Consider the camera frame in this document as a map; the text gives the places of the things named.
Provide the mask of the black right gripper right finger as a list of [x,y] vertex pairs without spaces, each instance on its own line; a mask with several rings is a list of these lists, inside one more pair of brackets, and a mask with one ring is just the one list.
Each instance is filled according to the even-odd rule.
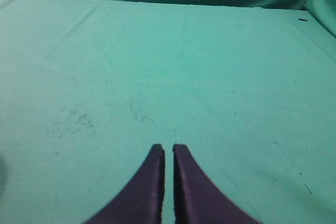
[[215,186],[187,145],[174,144],[173,153],[176,223],[259,223]]

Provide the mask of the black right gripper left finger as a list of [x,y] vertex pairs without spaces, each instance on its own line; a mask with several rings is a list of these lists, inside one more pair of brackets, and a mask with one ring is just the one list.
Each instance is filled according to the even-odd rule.
[[161,223],[164,179],[164,150],[154,144],[122,190],[85,223]]

